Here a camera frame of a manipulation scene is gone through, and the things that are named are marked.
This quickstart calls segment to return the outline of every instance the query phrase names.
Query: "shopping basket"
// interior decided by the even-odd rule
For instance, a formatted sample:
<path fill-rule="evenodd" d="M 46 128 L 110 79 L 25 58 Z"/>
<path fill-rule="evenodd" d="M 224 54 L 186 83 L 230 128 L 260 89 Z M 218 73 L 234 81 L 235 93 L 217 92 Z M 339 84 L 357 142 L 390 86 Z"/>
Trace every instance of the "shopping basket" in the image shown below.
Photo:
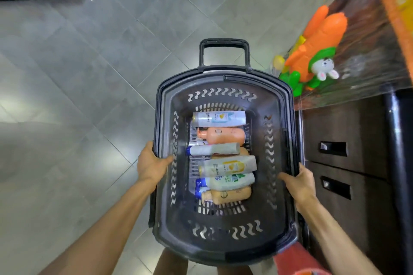
<path fill-rule="evenodd" d="M 243 48 L 246 65 L 206 66 L 207 47 Z M 199 48 L 197 69 L 158 87 L 154 153 L 174 159 L 151 195 L 149 226 L 158 242 L 191 261 L 251 264 L 297 240 L 294 202 L 277 179 L 281 171 L 298 172 L 292 91 L 251 68 L 245 40 L 204 39 Z M 187 157 L 185 148 L 196 137 L 193 112 L 221 110 L 246 112 L 245 147 L 257 171 L 249 199 L 217 206 L 195 198 L 199 160 Z"/>

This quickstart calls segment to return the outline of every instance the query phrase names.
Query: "red object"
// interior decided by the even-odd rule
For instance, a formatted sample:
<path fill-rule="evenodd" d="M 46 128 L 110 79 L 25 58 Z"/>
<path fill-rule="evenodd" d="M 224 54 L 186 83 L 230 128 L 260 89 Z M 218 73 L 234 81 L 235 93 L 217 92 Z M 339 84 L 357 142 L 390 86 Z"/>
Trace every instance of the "red object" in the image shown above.
<path fill-rule="evenodd" d="M 331 275 L 299 242 L 273 258 L 278 275 Z"/>

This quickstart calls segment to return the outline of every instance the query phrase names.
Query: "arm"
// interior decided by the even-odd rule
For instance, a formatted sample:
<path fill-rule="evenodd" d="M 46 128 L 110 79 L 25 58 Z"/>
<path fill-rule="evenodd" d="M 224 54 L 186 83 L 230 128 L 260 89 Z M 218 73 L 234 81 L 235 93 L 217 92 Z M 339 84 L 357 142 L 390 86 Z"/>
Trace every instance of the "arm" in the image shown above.
<path fill-rule="evenodd" d="M 39 275 L 112 274 L 147 197 L 155 190 L 172 160 L 171 156 L 155 157 L 152 142 L 148 142 L 138 158 L 137 182 Z"/>
<path fill-rule="evenodd" d="M 313 173 L 300 163 L 296 177 L 280 173 L 335 275 L 381 275 L 316 197 Z"/>

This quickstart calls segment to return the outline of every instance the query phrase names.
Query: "carrot toy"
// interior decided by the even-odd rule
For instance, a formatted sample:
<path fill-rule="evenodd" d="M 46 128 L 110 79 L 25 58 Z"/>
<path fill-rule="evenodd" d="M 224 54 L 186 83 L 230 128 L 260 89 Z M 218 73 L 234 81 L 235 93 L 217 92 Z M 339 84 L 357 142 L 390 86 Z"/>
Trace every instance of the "carrot toy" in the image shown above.
<path fill-rule="evenodd" d="M 304 85 L 312 90 L 327 76 L 339 77 L 332 58 L 346 31 L 347 18 L 342 12 L 327 14 L 327 6 L 318 8 L 284 63 L 279 78 L 291 86 L 295 97 L 302 94 Z"/>

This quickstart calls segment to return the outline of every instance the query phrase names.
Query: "orange bottle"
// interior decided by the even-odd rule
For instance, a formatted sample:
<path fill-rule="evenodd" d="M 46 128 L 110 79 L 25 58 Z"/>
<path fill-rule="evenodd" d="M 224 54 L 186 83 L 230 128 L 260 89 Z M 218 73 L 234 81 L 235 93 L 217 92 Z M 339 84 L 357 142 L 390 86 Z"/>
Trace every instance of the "orange bottle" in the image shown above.
<path fill-rule="evenodd" d="M 206 131 L 198 129 L 198 138 L 206 139 L 209 144 L 225 144 L 227 142 L 245 143 L 245 132 L 236 127 L 210 127 Z"/>

